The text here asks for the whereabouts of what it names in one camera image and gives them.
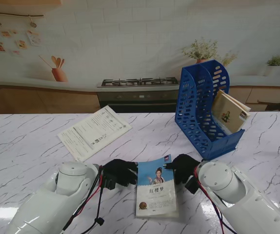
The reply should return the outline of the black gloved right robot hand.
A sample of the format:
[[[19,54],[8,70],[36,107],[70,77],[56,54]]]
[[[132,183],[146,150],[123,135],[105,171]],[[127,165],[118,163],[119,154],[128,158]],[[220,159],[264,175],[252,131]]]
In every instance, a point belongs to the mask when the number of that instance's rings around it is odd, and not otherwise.
[[[190,176],[194,174],[195,168],[200,164],[189,155],[180,154],[171,163],[163,165],[165,169],[174,171],[175,184],[187,183]]]

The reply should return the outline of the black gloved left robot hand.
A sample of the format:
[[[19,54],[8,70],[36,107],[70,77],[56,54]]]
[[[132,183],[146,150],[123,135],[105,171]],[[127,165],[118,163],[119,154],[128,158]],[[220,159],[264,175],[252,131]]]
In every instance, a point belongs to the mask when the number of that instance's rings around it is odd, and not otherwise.
[[[138,163],[113,159],[103,166],[103,174],[121,186],[136,185],[138,180]]]

